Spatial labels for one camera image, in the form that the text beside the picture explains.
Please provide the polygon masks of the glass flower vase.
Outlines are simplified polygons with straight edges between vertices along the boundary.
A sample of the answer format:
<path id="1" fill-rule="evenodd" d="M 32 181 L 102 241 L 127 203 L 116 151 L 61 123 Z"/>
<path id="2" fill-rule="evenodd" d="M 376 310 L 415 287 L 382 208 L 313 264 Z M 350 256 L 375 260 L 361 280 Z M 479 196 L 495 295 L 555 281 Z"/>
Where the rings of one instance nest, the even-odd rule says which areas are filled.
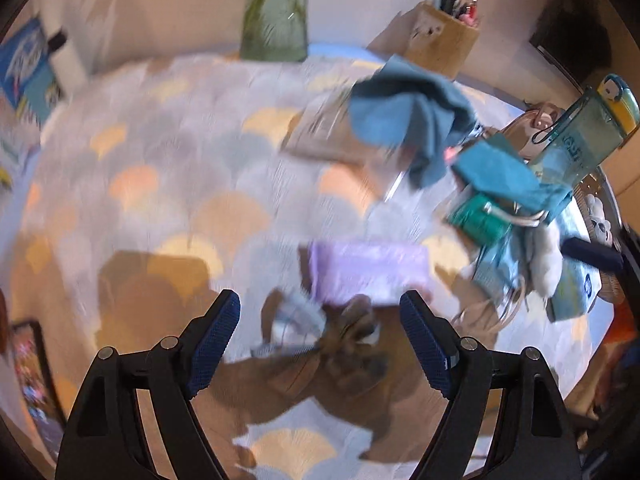
<path id="1" fill-rule="evenodd" d="M 308 55 L 308 0 L 246 0 L 240 58 L 296 63 Z"/>

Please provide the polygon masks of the teal water bottle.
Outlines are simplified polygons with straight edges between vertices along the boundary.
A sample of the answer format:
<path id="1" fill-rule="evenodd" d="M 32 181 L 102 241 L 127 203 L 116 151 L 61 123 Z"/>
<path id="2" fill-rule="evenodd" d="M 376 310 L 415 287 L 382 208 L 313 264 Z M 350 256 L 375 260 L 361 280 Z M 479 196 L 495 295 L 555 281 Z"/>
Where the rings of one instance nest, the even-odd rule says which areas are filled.
<path id="1" fill-rule="evenodd" d="M 541 180 L 575 186 L 639 128 L 639 104 L 622 77 L 587 88 L 542 138 L 529 166 Z"/>

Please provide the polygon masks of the woven round basket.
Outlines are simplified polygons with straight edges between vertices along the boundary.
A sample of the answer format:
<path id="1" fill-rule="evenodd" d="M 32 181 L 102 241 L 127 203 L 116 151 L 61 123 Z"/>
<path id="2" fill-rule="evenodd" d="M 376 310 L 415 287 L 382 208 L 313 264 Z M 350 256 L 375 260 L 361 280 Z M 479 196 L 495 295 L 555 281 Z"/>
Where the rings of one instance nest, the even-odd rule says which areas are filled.
<path id="1" fill-rule="evenodd" d="M 622 228 L 622 217 L 604 171 L 597 167 L 574 187 L 574 199 L 584 218 L 589 239 L 608 247 Z"/>

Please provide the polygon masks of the white fluffy plush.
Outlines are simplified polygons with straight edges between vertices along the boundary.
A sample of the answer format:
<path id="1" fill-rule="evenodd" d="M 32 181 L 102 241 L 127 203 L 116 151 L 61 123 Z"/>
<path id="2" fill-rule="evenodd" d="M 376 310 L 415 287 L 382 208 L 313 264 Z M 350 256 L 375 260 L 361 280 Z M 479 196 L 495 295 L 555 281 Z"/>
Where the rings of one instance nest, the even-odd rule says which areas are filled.
<path id="1" fill-rule="evenodd" d="M 525 230 L 525 253 L 533 289 L 541 298 L 550 299 L 562 278 L 563 256 L 560 229 L 555 221 Z"/>

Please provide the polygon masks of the light blue drawstring bag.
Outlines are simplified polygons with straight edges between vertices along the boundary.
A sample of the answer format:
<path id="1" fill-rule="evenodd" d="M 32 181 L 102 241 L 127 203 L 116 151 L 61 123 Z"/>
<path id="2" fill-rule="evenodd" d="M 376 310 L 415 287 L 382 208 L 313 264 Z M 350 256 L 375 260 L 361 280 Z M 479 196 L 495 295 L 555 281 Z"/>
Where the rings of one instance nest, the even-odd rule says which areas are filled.
<path id="1" fill-rule="evenodd" d="M 480 250 L 472 283 L 484 292 L 486 299 L 462 308 L 452 324 L 488 334 L 501 332 L 518 314 L 527 292 L 521 229 L 511 230 L 494 246 Z"/>

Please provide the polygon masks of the wet wipes pack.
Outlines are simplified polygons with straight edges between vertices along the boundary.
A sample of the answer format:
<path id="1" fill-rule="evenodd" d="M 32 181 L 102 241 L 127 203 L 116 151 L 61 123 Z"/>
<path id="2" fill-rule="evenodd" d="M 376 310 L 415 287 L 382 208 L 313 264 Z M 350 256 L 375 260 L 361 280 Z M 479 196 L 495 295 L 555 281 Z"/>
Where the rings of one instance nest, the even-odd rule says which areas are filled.
<path id="1" fill-rule="evenodd" d="M 574 200 L 555 218 L 555 222 L 562 242 L 571 237 L 590 241 L 584 218 Z M 562 322 L 587 314 L 601 287 L 600 272 L 596 268 L 564 257 L 561 281 L 548 302 L 549 320 L 552 323 Z"/>

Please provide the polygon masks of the brown leather pouch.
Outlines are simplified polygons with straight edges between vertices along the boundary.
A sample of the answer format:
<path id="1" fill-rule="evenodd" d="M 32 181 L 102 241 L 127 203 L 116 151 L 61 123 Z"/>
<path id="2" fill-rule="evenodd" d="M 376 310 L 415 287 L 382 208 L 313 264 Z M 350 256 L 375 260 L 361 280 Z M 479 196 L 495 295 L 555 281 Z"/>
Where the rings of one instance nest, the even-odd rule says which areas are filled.
<path id="1" fill-rule="evenodd" d="M 549 136 L 564 110 L 550 102 L 530 106 L 500 133 L 526 162 L 536 158 L 549 144 Z"/>

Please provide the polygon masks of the blue cloth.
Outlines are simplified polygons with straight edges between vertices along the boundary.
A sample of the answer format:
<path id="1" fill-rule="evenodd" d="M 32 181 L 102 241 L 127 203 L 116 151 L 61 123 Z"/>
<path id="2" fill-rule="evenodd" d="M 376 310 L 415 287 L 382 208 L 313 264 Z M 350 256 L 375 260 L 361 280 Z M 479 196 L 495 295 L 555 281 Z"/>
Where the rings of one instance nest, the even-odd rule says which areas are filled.
<path id="1" fill-rule="evenodd" d="M 416 188 L 446 174 L 446 149 L 462 143 L 477 124 L 470 101 L 450 79 L 397 55 L 352 86 L 348 114 L 359 141 L 413 152 L 409 180 Z"/>

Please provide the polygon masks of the purple tissue pack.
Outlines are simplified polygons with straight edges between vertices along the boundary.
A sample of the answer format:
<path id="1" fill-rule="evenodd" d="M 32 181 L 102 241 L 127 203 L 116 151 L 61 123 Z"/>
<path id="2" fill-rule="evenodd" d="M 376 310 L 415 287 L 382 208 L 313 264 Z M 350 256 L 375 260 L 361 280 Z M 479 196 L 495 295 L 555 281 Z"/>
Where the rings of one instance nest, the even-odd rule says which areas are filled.
<path id="1" fill-rule="evenodd" d="M 311 297 L 334 307 L 357 295 L 391 306 L 404 292 L 428 292 L 434 284 L 428 249 L 416 244 L 316 240 L 308 246 L 308 268 Z"/>

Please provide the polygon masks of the bamboo pen holder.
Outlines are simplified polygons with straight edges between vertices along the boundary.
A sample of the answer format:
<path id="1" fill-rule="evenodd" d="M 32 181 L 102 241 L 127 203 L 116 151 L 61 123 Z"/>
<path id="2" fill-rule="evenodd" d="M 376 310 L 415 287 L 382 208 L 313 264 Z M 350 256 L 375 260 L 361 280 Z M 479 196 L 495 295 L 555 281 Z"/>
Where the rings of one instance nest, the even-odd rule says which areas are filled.
<path id="1" fill-rule="evenodd" d="M 456 79 L 480 36 L 477 0 L 431 0 L 414 9 L 404 57 Z"/>

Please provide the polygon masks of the teal knitted pouch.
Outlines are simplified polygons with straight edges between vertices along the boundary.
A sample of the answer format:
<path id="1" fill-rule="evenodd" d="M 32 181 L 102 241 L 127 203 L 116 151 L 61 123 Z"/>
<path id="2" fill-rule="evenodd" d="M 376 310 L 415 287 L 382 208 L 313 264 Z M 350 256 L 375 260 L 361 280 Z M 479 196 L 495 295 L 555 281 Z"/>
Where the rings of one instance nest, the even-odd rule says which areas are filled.
<path id="1" fill-rule="evenodd" d="M 569 186 L 542 182 L 518 155 L 487 140 L 461 151 L 452 169 L 475 192 L 518 205 L 528 214 L 547 214 L 547 223 L 573 199 Z"/>

